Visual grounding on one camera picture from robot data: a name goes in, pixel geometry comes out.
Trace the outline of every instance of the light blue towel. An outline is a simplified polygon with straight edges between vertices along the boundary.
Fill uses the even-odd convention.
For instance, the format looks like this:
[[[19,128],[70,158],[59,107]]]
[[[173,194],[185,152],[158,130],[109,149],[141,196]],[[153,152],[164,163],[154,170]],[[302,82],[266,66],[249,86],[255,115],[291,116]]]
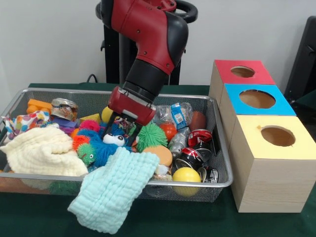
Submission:
[[[115,234],[158,164],[157,155],[119,147],[105,166],[85,176],[68,211],[85,227]]]

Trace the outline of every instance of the white wall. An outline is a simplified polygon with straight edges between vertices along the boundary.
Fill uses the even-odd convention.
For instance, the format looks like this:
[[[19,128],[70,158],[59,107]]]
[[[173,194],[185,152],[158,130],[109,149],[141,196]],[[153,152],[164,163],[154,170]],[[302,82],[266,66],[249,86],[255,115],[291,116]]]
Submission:
[[[31,82],[105,81],[99,0],[0,0],[0,56],[10,92]]]
[[[189,25],[182,84],[209,84],[214,59],[261,60],[283,91],[315,0],[190,0],[199,10]]]
[[[7,79],[2,66],[0,58],[0,114],[6,108],[11,100],[12,94],[10,93]]]
[[[0,0],[1,90],[13,96],[31,82],[79,83],[90,73],[105,81],[98,1]],[[181,84],[209,84],[214,59],[249,59],[262,60],[285,89],[315,0],[189,1],[199,17],[189,25]]]

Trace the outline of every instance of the polka dot cloth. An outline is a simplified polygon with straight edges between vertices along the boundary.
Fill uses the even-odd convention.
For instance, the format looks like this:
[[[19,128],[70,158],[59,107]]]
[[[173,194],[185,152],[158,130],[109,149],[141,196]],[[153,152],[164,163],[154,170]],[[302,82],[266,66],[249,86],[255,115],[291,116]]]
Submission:
[[[49,113],[45,111],[36,111],[29,115],[19,115],[12,120],[9,118],[5,118],[4,120],[10,140],[34,127],[46,127],[46,125],[51,123]]]

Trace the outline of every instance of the wire mesh basket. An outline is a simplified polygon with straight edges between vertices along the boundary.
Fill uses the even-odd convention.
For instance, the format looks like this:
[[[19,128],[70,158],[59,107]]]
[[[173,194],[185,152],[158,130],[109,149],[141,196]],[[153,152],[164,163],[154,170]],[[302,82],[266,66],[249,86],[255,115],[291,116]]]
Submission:
[[[20,91],[2,113],[3,117],[14,118],[26,114],[29,99],[51,102],[54,98],[65,98],[79,105],[78,118],[100,113],[107,106],[111,92],[28,88]],[[162,200],[185,200],[214,202],[224,187],[233,181],[233,174],[225,144],[224,132],[217,104],[207,96],[161,94],[155,105],[172,105],[188,102],[194,111],[207,117],[207,130],[213,131],[218,151],[208,161],[208,166],[218,170],[218,183],[167,182],[150,180],[139,198]],[[3,145],[6,136],[0,141]],[[77,195],[83,177],[51,176],[12,173],[6,156],[0,152],[0,192],[32,193],[51,195]]]

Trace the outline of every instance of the metal basket rim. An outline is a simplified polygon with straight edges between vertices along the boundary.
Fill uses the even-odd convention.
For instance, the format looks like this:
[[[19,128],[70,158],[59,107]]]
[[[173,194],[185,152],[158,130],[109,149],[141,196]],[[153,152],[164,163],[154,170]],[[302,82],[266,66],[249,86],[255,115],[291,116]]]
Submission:
[[[81,93],[81,94],[110,94],[111,91],[98,91],[98,90],[68,90],[68,89],[51,89],[51,88],[25,88],[17,92],[14,98],[11,100],[9,105],[5,108],[1,117],[5,117],[14,106],[16,106],[22,99],[22,96],[30,91],[40,92],[64,92],[64,93]],[[193,183],[193,182],[168,182],[168,181],[154,181],[150,180],[147,185],[150,186],[181,186],[181,187],[202,187],[202,188],[224,188],[228,187],[233,182],[233,172],[230,164],[230,159],[227,151],[226,141],[224,139],[224,131],[219,115],[219,110],[215,100],[209,96],[203,95],[181,95],[181,94],[159,94],[160,97],[182,97],[182,98],[197,98],[205,99],[212,102],[213,110],[215,113],[215,120],[217,123],[220,146],[222,150],[223,159],[226,166],[228,179],[224,183]],[[20,173],[0,173],[0,177],[3,178],[19,178],[19,179],[40,179],[40,180],[58,180],[58,181],[77,181],[82,182],[83,177],[72,177],[72,176],[57,176],[57,175],[41,175],[41,174],[20,174]]]

